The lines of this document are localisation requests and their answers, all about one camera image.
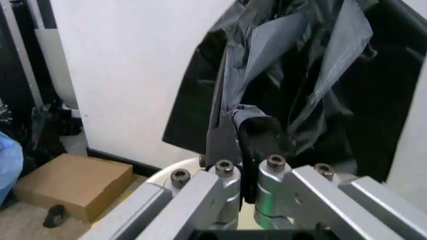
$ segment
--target blue plastic bag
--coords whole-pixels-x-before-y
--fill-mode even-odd
[[[0,131],[0,206],[16,183],[23,162],[21,145]]]

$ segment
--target bolt head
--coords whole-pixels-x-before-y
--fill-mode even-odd
[[[271,170],[281,172],[285,170],[286,160],[280,155],[273,154],[267,158],[267,165]]]
[[[314,165],[314,169],[329,181],[332,181],[332,179],[334,178],[334,169],[326,163],[317,163],[316,165]]]
[[[215,164],[215,173],[221,178],[231,177],[233,175],[234,165],[229,160],[219,160]]]
[[[187,169],[176,169],[170,174],[172,186],[182,189],[190,180],[190,172]]]
[[[206,167],[206,156],[205,156],[205,155],[199,155],[199,156],[198,156],[198,165],[199,165],[201,168]]]

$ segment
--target brown cardboard box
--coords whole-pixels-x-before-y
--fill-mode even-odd
[[[132,181],[131,165],[62,154],[21,178],[13,191],[23,202],[47,209],[62,204],[69,215],[91,222]]]

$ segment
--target floor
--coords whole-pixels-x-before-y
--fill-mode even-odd
[[[84,132],[77,136],[62,136],[60,140],[70,154],[86,155],[87,141]],[[98,220],[117,206],[124,196],[132,193],[147,178],[134,174],[133,183],[108,207]],[[91,223],[69,217],[56,228],[43,227],[48,210],[42,207],[18,202],[0,211],[0,240],[74,240],[83,235]]]

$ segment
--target baseboard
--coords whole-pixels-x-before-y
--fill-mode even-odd
[[[151,165],[148,165],[145,163],[130,160],[130,159],[127,159],[124,157],[112,155],[112,154],[109,154],[109,153],[106,153],[103,151],[94,150],[94,149],[91,149],[89,147],[86,148],[86,152],[87,152],[87,155],[89,157],[106,159],[106,160],[116,161],[116,162],[124,163],[124,164],[130,164],[133,166],[133,173],[134,174],[142,175],[142,176],[145,176],[147,178],[153,176],[155,173],[162,170],[162,169],[155,167],[155,166],[151,166]]]

